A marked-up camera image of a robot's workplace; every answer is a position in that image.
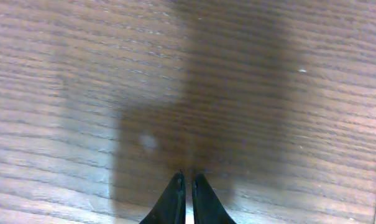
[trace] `wooden surface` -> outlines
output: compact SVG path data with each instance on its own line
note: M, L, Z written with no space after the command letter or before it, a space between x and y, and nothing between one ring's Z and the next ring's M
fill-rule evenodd
M0 0L0 223L137 223L178 169L372 223L376 0Z

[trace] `black plastic part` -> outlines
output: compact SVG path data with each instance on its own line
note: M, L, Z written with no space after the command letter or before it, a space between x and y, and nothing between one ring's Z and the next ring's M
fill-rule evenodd
M153 209L140 224L185 224L185 178L176 173Z
M236 224L203 174L197 175L193 182L192 198L195 224Z

